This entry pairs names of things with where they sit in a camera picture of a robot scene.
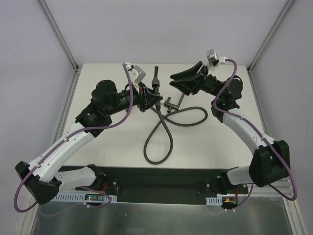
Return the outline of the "grey metal faucet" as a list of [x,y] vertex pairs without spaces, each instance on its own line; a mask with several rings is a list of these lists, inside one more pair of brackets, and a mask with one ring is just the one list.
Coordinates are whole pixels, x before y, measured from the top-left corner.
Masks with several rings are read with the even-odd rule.
[[[159,87],[160,87],[159,79],[158,79],[158,68],[159,68],[158,66],[155,66],[154,77],[152,79],[152,88],[154,90],[154,94],[157,94],[157,95],[159,95]],[[160,103],[160,101],[158,101],[156,103],[156,110],[160,111],[160,109],[161,109],[161,103]]]

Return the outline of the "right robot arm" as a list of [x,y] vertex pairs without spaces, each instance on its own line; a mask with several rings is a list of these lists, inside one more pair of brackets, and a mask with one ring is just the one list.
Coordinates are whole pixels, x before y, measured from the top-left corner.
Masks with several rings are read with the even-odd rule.
[[284,141],[277,141],[262,133],[243,113],[237,100],[242,97],[243,82],[237,76],[237,64],[231,76],[220,81],[213,76],[207,65],[199,61],[192,68],[170,76],[170,85],[185,95],[195,95],[199,91],[213,95],[211,112],[220,123],[230,128],[252,153],[249,166],[235,167],[223,173],[221,190],[233,192],[239,184],[255,184],[262,188],[291,177],[290,148]]

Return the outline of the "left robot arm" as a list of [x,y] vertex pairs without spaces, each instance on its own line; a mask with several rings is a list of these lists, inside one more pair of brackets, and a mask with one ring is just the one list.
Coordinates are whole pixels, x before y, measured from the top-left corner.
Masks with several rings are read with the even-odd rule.
[[113,114],[133,106],[145,112],[161,101],[163,97],[158,89],[156,79],[153,79],[151,88],[139,83],[137,88],[121,92],[117,91],[113,81],[100,81],[91,93],[90,104],[63,136],[34,161],[21,161],[16,165],[17,174],[36,202],[46,204],[60,191],[72,188],[102,190],[105,176],[94,164],[68,172],[59,170],[80,148],[112,126]]

